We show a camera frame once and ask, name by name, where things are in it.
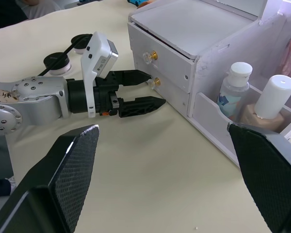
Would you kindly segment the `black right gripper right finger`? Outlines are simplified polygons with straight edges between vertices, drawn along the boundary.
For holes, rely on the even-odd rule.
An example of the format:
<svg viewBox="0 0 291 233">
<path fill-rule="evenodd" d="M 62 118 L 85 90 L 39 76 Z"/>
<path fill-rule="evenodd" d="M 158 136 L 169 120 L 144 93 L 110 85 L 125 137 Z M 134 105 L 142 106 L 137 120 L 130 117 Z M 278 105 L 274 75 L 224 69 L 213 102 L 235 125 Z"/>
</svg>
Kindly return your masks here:
<svg viewBox="0 0 291 233">
<path fill-rule="evenodd" d="M 230 122 L 244 183 L 268 228 L 291 233 L 291 143 L 267 129 Z"/>
</svg>

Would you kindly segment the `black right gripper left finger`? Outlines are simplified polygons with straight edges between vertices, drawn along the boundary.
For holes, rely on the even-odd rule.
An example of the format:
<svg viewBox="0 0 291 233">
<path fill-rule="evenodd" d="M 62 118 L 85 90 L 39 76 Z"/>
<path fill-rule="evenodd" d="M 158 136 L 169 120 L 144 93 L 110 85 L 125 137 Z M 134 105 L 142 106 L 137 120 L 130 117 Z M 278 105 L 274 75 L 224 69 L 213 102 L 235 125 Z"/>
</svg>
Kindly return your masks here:
<svg viewBox="0 0 291 233">
<path fill-rule="evenodd" d="M 73 233 L 90 186 L 99 126 L 57 138 L 0 210 L 0 233 Z"/>
</svg>

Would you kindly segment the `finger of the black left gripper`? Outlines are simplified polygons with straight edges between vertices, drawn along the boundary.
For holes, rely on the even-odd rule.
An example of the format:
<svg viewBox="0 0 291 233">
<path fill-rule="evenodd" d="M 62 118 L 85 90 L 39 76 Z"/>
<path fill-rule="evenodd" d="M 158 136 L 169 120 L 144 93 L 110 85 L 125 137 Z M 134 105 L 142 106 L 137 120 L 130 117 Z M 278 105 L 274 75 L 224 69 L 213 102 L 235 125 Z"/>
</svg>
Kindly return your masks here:
<svg viewBox="0 0 291 233">
<path fill-rule="evenodd" d="M 140 116 L 158 110 L 166 103 L 165 99 L 157 97 L 140 97 L 132 101 L 124 101 L 123 98 L 118 98 L 120 118 Z"/>
<path fill-rule="evenodd" d="M 135 86 L 147 82 L 152 76 L 140 70 L 116 71 L 118 83 L 123 86 Z"/>
</svg>

